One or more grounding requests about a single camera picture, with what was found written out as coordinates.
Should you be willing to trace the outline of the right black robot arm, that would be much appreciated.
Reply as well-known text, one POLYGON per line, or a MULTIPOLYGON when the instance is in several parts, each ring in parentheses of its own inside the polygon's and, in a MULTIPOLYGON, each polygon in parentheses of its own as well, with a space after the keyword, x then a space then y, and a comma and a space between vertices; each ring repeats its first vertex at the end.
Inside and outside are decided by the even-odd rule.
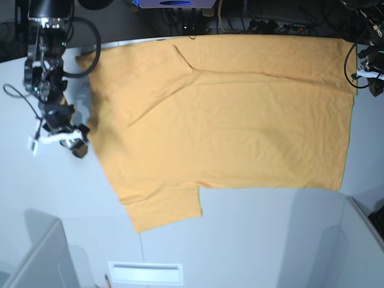
POLYGON ((30 1, 29 23, 23 87, 34 97, 38 107, 32 109, 36 120, 28 148, 37 153, 39 144, 58 142, 77 158, 88 152, 90 129, 72 122, 76 108, 64 96, 69 79, 86 77, 98 64, 101 55, 101 36, 88 19, 74 15, 74 1, 30 1), (95 56, 90 66, 80 73, 64 70, 63 55, 70 40, 73 23, 88 26, 96 41, 95 56))

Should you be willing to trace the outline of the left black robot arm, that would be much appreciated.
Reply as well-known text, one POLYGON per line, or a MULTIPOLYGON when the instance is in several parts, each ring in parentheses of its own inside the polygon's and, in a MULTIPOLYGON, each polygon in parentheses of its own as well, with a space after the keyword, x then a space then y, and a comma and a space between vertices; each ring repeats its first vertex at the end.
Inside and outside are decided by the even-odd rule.
POLYGON ((365 31, 350 48, 353 50, 369 34, 369 44, 357 53, 359 64, 357 71, 346 76, 347 81, 356 89, 368 88, 377 97, 383 94, 383 1, 342 1, 344 7, 355 11, 366 22, 365 31))

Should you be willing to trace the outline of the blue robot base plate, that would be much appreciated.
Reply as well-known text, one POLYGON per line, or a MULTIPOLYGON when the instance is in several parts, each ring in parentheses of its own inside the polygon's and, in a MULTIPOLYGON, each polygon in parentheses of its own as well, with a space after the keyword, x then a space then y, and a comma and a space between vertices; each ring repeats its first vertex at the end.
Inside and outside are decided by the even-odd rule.
POLYGON ((216 0, 138 0, 140 8, 212 8, 216 0))

